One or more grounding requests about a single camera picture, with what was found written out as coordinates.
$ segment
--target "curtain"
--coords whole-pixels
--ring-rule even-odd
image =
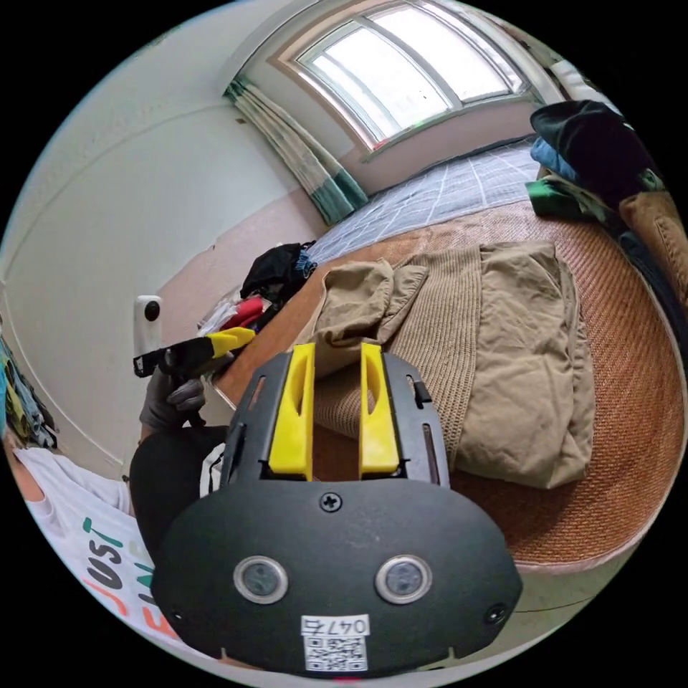
[[[366,203],[356,180],[294,118],[245,77],[224,93],[256,126],[294,173],[328,226],[337,224]]]

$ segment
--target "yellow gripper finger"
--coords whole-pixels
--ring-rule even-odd
[[[255,336],[256,333],[248,328],[231,328],[206,335],[213,345],[213,358],[221,358],[230,351],[250,344]]]
[[[315,344],[294,347],[270,449],[275,475],[313,480]]]
[[[368,393],[373,409],[368,410]],[[399,452],[392,419],[392,405],[382,349],[362,344],[360,352],[360,434],[358,478],[366,475],[392,474],[399,468]]]

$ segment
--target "green cloth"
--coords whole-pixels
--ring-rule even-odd
[[[558,188],[546,177],[526,183],[530,203],[539,217],[560,217],[565,220],[584,220],[588,214],[570,193]]]
[[[646,191],[661,191],[664,184],[652,172],[645,170],[638,177]],[[553,172],[537,181],[525,184],[532,209],[539,217],[558,217],[562,220],[597,221],[612,234],[622,234],[628,227],[618,212],[606,206],[597,196]]]

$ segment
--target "qr code label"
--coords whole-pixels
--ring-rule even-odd
[[[304,636],[306,670],[309,672],[366,672],[365,636]]]
[[[371,622],[368,614],[358,616],[302,616],[302,636],[349,637],[369,636]]]

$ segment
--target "pile of clothes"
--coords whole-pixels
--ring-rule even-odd
[[[530,123],[540,163],[526,186],[539,216],[600,223],[664,310],[688,369],[688,237],[661,173],[633,128],[602,102],[546,105]]]
[[[46,449],[57,448],[57,426],[34,389],[17,369],[14,357],[0,338],[0,396],[4,397],[4,414],[0,414],[24,444]]]
[[[317,425],[359,436],[360,349],[371,343],[420,373],[450,471],[540,489],[586,475],[593,362],[573,274],[549,242],[335,267],[293,344],[308,342]]]
[[[256,258],[244,284],[199,323],[199,336],[231,328],[262,330],[315,271],[307,251],[313,244],[281,244]]]

